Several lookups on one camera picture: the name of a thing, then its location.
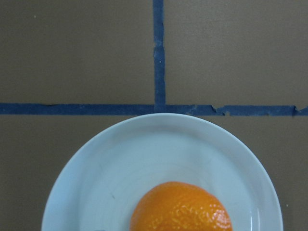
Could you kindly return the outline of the orange fruit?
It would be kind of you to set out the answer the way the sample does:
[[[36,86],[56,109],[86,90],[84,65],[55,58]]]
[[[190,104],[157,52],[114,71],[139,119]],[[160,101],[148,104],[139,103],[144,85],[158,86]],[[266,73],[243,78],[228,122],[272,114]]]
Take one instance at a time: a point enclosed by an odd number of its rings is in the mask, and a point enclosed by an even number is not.
[[[231,231],[231,218],[212,194],[182,182],[159,184],[138,202],[131,231]]]

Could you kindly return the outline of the light blue plate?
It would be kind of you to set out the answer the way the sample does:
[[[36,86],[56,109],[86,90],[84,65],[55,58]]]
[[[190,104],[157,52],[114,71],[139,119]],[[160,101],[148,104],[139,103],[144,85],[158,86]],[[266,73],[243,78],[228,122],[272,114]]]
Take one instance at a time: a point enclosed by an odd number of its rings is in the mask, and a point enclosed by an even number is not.
[[[236,231],[281,231],[274,186],[256,156],[223,128],[188,115],[150,114],[102,131],[63,168],[44,231],[127,231],[139,200],[181,181],[217,197]]]

